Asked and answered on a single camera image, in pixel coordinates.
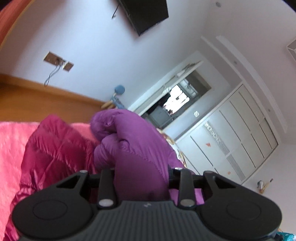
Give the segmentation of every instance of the black television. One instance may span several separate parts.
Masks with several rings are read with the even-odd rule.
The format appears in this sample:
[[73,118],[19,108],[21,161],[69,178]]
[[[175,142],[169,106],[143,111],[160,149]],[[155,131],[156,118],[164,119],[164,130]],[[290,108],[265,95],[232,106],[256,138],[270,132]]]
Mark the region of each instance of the black television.
[[140,36],[168,18],[166,0],[118,0]]

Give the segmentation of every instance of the white wardrobe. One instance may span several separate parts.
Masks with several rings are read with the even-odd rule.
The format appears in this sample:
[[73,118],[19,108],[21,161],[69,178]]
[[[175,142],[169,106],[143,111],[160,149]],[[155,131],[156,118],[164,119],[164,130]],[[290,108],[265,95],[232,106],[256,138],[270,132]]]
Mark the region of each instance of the white wardrobe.
[[242,183],[269,156],[277,141],[253,97],[242,85],[202,123],[176,141],[189,169]]

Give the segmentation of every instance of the air vent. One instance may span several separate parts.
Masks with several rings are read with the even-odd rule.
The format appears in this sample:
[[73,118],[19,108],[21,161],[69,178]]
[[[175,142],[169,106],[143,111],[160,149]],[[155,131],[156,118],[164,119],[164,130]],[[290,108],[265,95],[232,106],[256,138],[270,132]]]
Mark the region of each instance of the air vent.
[[295,59],[296,61],[296,40],[294,40],[292,43],[290,43],[288,46],[288,51],[290,52],[290,54],[292,55],[292,57]]

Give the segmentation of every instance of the wooden floor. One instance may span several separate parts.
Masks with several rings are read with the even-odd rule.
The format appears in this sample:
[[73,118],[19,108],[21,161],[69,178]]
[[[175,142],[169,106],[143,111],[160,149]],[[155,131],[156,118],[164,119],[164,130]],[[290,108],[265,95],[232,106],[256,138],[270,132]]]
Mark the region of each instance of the wooden floor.
[[0,121],[39,122],[56,114],[68,123],[89,123],[102,104],[0,83]]

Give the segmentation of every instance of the round black cover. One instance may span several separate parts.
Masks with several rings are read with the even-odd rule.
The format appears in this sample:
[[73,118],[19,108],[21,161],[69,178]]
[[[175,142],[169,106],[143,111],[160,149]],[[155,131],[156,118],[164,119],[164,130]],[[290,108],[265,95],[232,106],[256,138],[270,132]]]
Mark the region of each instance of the round black cover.
[[201,207],[204,224],[217,235],[231,240],[257,240],[274,233],[281,211],[271,200],[236,188],[216,192]]
[[50,240],[78,232],[92,215],[90,204],[73,190],[49,188],[16,205],[12,221],[22,235]]

